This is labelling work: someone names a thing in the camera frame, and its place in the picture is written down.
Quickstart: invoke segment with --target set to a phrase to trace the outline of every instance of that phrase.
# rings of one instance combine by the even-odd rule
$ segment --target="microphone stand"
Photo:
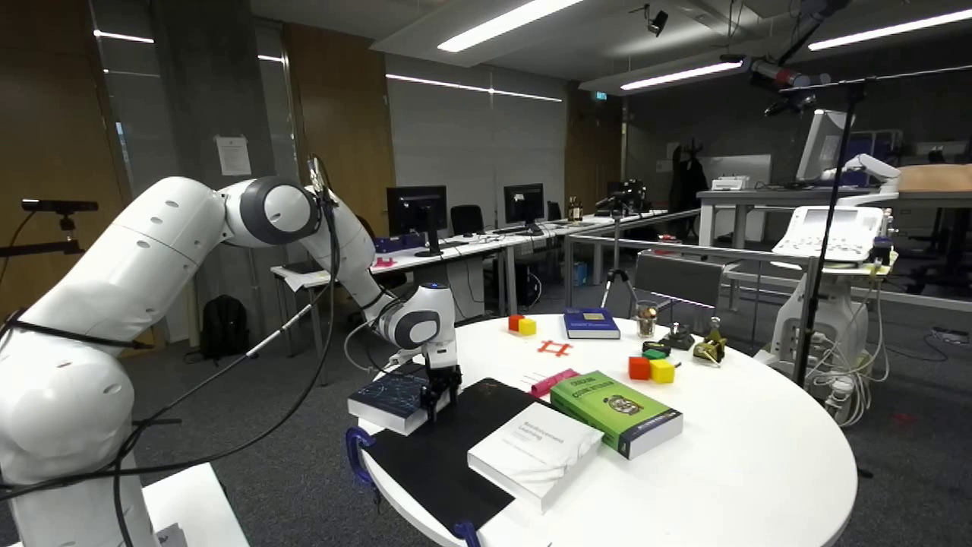
[[[628,302],[633,302],[633,307],[636,307],[633,276],[621,267],[621,206],[613,204],[612,212],[613,212],[613,246],[612,246],[613,258],[612,258],[612,274],[607,274],[604,292],[600,292],[600,310],[607,310],[607,299],[612,299],[612,286],[613,286],[613,284],[627,284]]]

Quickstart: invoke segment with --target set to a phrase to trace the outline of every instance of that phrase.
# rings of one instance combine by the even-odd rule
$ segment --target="fluorescent light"
[[[259,62],[265,62],[265,65],[288,65],[288,57],[281,57],[281,54],[255,54]]]
[[[852,45],[852,44],[869,44],[869,41],[884,41],[884,38],[897,38],[897,33],[913,33],[913,32],[956,26],[956,22],[968,22],[968,18],[972,18],[972,10],[959,10],[959,12],[945,12],[945,15],[937,15],[937,18],[913,18],[913,22],[905,22],[905,26],[889,26],[889,27],[876,27],[876,32],[848,33],[848,38],[836,38],[836,41],[820,41],[820,44],[811,44],[807,49],[811,52],[840,49],[840,45]]]
[[[726,72],[726,69],[737,69],[742,65],[704,65],[704,66],[693,66],[693,69],[679,69],[679,72],[663,72],[663,75],[649,75],[649,80],[636,80],[621,84],[624,91],[636,91],[636,88],[660,88],[660,84],[671,84],[671,83],[683,83],[683,80],[703,80],[711,72]]]
[[[100,27],[94,27],[94,38],[96,38],[96,41],[118,41],[118,44],[155,44],[155,41],[148,41],[148,38],[137,38],[137,33],[110,33],[110,32],[100,32]]]
[[[549,12],[559,12],[559,10],[575,7],[575,3],[579,3],[579,0],[532,0],[532,3],[521,3],[520,10],[511,10],[511,12],[496,15],[496,18],[476,26],[476,27],[471,27],[471,32],[464,32],[464,33],[449,38],[449,41],[439,44],[437,49],[439,49],[439,52],[464,52],[464,49],[471,49],[471,45],[479,45],[479,44],[485,44],[485,41],[496,41],[496,38],[502,38],[502,33],[511,33],[511,32],[515,32],[515,27],[521,27],[521,26],[532,26],[532,22],[539,22],[539,18],[548,18]]]
[[[549,96],[521,96],[511,88],[483,88],[483,84],[462,84],[462,83],[448,83],[448,80],[420,80],[408,72],[387,72],[391,83],[409,83],[409,84],[432,84],[432,88],[453,88],[453,91],[469,91],[469,96],[497,96],[497,98],[520,98],[520,100],[540,100],[540,105],[566,105],[562,98]]]

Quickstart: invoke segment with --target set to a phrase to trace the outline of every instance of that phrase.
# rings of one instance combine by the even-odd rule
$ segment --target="black folder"
[[[391,474],[437,523],[479,529],[514,495],[469,469],[464,454],[532,405],[532,396],[491,378],[458,393],[457,405],[437,415],[409,439],[374,434],[369,454]]]

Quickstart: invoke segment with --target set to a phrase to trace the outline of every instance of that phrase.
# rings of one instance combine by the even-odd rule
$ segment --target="red object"
[[[575,367],[566,367],[566,372],[559,372],[559,373],[553,373],[553,378],[544,378],[540,384],[529,387],[529,393],[532,393],[534,399],[544,399],[559,379],[567,379],[567,378],[576,378],[576,372],[575,372]]]
[[[644,356],[628,356],[628,378],[649,379],[649,362]]]
[[[571,353],[571,345],[559,345],[559,342],[544,342],[540,348],[539,348],[539,353],[553,353],[553,356],[567,356]]]

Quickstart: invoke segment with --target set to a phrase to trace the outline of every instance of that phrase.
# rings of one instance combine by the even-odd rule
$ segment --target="person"
[[[696,141],[673,145],[671,151],[671,189],[669,189],[669,210],[698,210],[698,192],[704,192],[704,170],[698,161],[698,145]],[[671,226],[673,237],[688,242],[696,241],[696,218],[679,218]]]

